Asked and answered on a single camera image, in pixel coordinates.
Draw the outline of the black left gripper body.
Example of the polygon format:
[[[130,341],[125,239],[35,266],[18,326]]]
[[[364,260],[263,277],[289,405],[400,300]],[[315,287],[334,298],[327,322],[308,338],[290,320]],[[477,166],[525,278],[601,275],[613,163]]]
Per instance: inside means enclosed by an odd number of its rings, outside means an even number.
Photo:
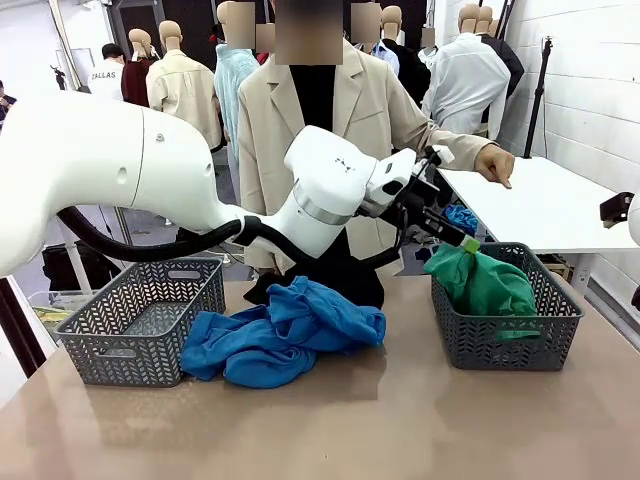
[[[404,235],[411,227],[416,227],[431,235],[443,232],[439,215],[431,210],[436,197],[436,189],[417,177],[412,176],[404,185],[400,180],[387,180],[381,187],[384,200],[394,197],[376,211],[376,219],[395,227]]]

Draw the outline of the person's left hand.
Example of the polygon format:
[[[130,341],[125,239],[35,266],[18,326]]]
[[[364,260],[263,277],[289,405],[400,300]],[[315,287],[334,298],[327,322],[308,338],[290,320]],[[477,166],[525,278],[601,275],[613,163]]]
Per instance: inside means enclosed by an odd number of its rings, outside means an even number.
[[[476,155],[474,168],[487,181],[499,183],[511,189],[510,177],[513,173],[515,157],[502,148],[489,144]]]

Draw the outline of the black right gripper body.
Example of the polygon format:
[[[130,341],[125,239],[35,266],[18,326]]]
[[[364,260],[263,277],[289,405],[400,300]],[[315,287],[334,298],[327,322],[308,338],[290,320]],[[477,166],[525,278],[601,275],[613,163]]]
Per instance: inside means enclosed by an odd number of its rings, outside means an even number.
[[[603,226],[612,228],[619,223],[626,222],[633,198],[634,194],[631,192],[620,192],[601,203],[599,212]]]

